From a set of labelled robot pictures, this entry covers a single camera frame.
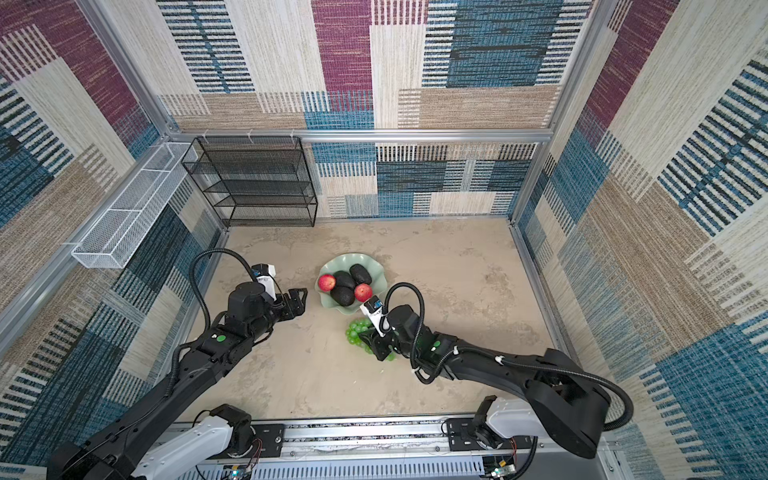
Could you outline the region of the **green grape bunch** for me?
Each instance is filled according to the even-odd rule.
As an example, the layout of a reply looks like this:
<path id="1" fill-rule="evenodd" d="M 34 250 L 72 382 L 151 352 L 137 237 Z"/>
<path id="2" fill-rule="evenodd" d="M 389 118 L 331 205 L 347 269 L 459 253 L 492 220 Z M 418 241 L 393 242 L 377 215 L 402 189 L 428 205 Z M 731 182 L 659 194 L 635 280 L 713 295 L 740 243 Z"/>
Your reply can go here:
<path id="1" fill-rule="evenodd" d="M 352 321 L 348 325 L 345 335 L 351 345 L 361 348 L 365 353 L 373 355 L 376 359 L 378 359 L 377 351 L 381 347 L 385 347 L 388 353 L 385 360 L 395 360 L 392 335 L 385 334 L 381 336 L 370 320 L 358 319 Z"/>

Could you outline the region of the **red apple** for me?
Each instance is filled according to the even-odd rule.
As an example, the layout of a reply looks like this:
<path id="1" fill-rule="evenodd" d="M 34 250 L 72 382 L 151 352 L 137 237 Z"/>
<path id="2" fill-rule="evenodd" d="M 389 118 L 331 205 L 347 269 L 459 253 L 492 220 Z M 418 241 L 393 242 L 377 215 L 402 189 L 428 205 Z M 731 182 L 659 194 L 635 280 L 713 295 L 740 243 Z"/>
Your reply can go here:
<path id="1" fill-rule="evenodd" d="M 373 297 L 374 293 L 369 284 L 360 283 L 355 287 L 354 295 L 357 301 L 365 303 Z"/>
<path id="2" fill-rule="evenodd" d="M 317 280 L 317 287 L 320 291 L 329 293 L 337 284 L 336 278 L 331 274 L 323 274 Z"/>

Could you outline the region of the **dark avocado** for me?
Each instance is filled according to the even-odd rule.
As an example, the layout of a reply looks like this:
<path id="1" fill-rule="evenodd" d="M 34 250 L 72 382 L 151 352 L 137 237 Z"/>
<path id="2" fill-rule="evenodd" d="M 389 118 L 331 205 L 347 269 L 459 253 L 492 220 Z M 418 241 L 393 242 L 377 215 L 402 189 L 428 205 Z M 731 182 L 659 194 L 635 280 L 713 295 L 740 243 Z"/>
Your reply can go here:
<path id="1" fill-rule="evenodd" d="M 337 285 L 330 291 L 331 298 L 340 306 L 349 307 L 356 301 L 354 290 L 347 286 Z"/>
<path id="2" fill-rule="evenodd" d="M 353 264 L 349 268 L 349 274 L 356 285 L 371 284 L 372 276 L 369 271 L 361 264 Z"/>
<path id="3" fill-rule="evenodd" d="M 337 271 L 333 274 L 333 276 L 337 280 L 337 284 L 336 284 L 337 287 L 345 287 L 345 288 L 354 290 L 355 287 L 357 286 L 355 279 L 347 271 L 343 271 L 343 270 Z"/>

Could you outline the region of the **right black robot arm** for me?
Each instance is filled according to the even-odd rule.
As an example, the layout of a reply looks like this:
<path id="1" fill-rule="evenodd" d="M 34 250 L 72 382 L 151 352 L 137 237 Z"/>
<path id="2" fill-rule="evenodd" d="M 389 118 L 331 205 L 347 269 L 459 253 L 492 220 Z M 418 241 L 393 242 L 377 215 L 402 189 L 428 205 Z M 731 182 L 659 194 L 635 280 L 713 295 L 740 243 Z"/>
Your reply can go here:
<path id="1" fill-rule="evenodd" d="M 431 331 L 409 305 L 386 311 L 380 301 L 369 300 L 360 310 L 371 322 L 361 341 L 379 361 L 392 354 L 407 358 L 424 385 L 443 377 L 511 393 L 530 405 L 538 429 L 557 445 L 581 458 L 595 457 L 608 430 L 611 383 L 583 371 L 565 353 L 513 355 L 481 348 Z"/>

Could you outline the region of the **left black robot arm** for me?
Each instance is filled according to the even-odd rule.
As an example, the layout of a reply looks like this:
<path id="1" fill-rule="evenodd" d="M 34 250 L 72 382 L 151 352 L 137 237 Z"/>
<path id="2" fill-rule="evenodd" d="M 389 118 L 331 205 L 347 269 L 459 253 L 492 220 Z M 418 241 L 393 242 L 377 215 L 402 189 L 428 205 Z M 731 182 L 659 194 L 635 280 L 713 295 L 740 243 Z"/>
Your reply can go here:
<path id="1" fill-rule="evenodd" d="M 251 416 L 216 407 L 200 424 L 174 439 L 160 437 L 203 393 L 225 377 L 277 323 L 304 314 L 308 292 L 271 293 L 262 280 L 239 284 L 226 310 L 175 354 L 169 374 L 118 420 L 77 446 L 67 442 L 48 462 L 49 479 L 175 479 L 223 454 L 251 455 Z"/>

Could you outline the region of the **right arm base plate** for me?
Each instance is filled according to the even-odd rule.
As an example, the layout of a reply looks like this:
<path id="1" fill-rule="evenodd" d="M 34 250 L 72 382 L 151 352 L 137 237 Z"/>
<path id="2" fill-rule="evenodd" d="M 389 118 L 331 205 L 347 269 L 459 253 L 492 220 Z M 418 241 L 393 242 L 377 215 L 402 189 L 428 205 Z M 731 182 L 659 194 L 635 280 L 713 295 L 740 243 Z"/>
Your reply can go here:
<path id="1" fill-rule="evenodd" d="M 447 438 L 451 451 L 529 449 L 533 445 L 531 436 L 503 439 L 489 427 L 476 426 L 470 417 L 445 420 L 441 432 Z"/>

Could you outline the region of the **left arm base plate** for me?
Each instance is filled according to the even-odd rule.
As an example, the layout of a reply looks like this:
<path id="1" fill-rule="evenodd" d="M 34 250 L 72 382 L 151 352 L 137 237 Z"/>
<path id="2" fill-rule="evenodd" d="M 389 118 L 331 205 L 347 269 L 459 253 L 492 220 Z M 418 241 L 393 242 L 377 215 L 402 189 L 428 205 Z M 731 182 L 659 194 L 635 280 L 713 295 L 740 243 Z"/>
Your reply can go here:
<path id="1" fill-rule="evenodd" d="M 249 442 L 250 447 L 244 454 L 235 456 L 224 452 L 210 457 L 210 460 L 232 460 L 244 464 L 251 459 L 279 458 L 282 453 L 285 424 L 268 423 L 253 424 L 254 438 Z"/>

